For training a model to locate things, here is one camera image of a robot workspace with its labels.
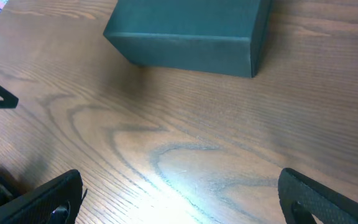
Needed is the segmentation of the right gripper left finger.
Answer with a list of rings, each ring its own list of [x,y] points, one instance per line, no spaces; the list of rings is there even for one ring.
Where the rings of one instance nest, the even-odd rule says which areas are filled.
[[[74,224],[86,195],[78,170],[72,169],[0,206],[0,223]]]

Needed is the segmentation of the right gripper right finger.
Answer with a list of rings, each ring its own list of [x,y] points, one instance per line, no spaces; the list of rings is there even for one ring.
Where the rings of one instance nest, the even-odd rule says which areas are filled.
[[[287,223],[358,224],[358,203],[291,168],[278,179],[280,206]]]

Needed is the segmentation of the dark green box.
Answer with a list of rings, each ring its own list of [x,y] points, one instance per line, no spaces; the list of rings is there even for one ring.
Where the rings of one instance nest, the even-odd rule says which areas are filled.
[[[256,76],[272,0],[119,0],[103,32],[128,61]]]

